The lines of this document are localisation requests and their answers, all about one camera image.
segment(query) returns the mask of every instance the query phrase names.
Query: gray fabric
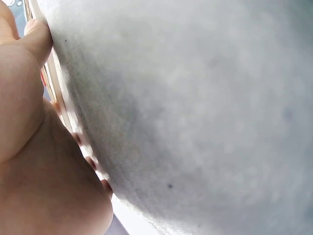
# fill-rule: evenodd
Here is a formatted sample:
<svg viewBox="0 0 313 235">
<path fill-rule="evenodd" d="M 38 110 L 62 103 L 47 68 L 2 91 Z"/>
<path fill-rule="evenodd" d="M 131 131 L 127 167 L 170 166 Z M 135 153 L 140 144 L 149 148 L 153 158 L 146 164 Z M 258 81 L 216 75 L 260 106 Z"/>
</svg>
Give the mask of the gray fabric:
<svg viewBox="0 0 313 235">
<path fill-rule="evenodd" d="M 308 0 L 39 0 L 121 199 L 159 234 L 313 234 Z"/>
</svg>

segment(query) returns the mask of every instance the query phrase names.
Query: dark speck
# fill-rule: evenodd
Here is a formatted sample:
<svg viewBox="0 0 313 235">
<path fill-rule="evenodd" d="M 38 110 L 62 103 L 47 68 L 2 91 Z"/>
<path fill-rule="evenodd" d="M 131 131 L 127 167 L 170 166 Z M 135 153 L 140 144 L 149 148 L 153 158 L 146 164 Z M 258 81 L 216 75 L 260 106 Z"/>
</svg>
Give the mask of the dark speck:
<svg viewBox="0 0 313 235">
<path fill-rule="evenodd" d="M 285 108 L 283 111 L 283 118 L 285 121 L 290 122 L 293 118 L 293 113 L 290 108 Z"/>
</svg>

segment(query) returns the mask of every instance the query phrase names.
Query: fingernail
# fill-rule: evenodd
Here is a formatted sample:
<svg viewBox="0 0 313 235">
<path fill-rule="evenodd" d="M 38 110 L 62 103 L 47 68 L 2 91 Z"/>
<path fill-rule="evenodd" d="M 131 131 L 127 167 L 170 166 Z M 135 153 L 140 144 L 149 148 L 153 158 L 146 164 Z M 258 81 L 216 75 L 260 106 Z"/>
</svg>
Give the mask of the fingernail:
<svg viewBox="0 0 313 235">
<path fill-rule="evenodd" d="M 24 29 L 24 34 L 28 34 L 35 26 L 37 20 L 30 20 L 27 25 L 25 26 L 25 29 Z"/>
</svg>

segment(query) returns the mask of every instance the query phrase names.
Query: finger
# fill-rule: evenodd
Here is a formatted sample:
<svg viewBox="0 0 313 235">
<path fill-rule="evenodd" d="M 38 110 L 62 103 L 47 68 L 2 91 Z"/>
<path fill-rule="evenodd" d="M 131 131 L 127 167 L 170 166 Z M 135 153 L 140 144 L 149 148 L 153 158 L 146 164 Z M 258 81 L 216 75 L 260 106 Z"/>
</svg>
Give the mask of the finger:
<svg viewBox="0 0 313 235">
<path fill-rule="evenodd" d="M 40 20 L 31 20 L 25 27 L 25 36 L 15 45 L 21 45 L 37 60 L 40 67 L 47 61 L 52 48 L 52 38 L 48 25 Z"/>
<path fill-rule="evenodd" d="M 0 0 L 0 45 L 18 39 L 15 20 L 10 9 Z"/>
<path fill-rule="evenodd" d="M 19 39 L 20 37 L 16 28 L 14 16 L 11 10 L 2 0 L 0 0 L 0 18 L 2 18 L 0 23 L 0 37 L 1 34 L 4 34 L 6 36 L 9 35 L 12 39 L 15 40 Z"/>
<path fill-rule="evenodd" d="M 79 135 L 77 133 L 71 133 L 71 135 L 73 136 L 73 138 L 76 141 L 76 143 L 81 147 L 82 146 L 82 141 L 80 140 Z"/>
<path fill-rule="evenodd" d="M 109 182 L 107 180 L 101 180 L 101 184 L 103 186 L 104 191 L 107 193 L 110 199 L 113 196 L 113 189 L 111 188 Z"/>
<path fill-rule="evenodd" d="M 51 101 L 50 103 L 52 104 L 52 106 L 53 106 L 54 110 L 57 112 L 57 114 L 61 115 L 62 112 L 61 112 L 60 105 L 58 103 L 56 103 L 56 102 L 53 102 L 53 101 Z"/>
<path fill-rule="evenodd" d="M 96 164 L 95 164 L 94 161 L 91 159 L 91 157 L 86 157 L 85 159 L 86 159 L 86 161 L 89 163 L 89 165 L 92 167 L 92 169 L 93 169 L 94 171 L 96 171 L 96 170 L 97 170 Z"/>
</svg>

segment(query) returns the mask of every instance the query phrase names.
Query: skin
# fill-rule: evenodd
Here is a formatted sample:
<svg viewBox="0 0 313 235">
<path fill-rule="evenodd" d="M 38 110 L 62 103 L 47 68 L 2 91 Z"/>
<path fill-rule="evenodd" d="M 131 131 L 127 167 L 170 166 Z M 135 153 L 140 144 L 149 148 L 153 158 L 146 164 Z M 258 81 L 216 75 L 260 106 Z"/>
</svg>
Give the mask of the skin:
<svg viewBox="0 0 313 235">
<path fill-rule="evenodd" d="M 48 26 L 36 20 L 25 31 L 20 39 L 0 1 L 0 234 L 103 235 L 112 190 L 43 99 Z"/>
</svg>

